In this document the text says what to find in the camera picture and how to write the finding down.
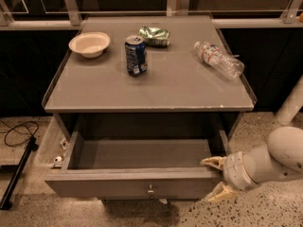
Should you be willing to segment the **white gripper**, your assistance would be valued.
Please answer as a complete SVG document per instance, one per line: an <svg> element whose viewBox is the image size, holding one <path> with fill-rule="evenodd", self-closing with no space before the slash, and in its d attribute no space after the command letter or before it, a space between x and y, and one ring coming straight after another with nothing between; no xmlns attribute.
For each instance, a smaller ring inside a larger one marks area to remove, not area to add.
<svg viewBox="0 0 303 227"><path fill-rule="evenodd" d="M221 156L205 158L200 162L200 165L222 170L223 177L226 180L226 183L218 183L216 187L206 195L206 200L209 202L217 203L227 201L238 195L237 190L250 191L258 187L258 184L252 180L245 170L242 151L232 153L226 158Z"/></svg>

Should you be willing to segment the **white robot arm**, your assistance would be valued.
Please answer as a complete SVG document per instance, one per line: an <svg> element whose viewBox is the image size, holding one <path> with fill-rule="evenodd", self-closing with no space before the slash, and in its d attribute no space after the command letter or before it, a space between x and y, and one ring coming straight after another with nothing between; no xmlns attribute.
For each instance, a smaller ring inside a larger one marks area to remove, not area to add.
<svg viewBox="0 0 303 227"><path fill-rule="evenodd" d="M208 202L235 198L267 182L288 182L303 177L303 130L289 126L303 107L303 76L276 114L282 127L272 131L265 146L214 156L201 161L223 173L223 182L205 196Z"/></svg>

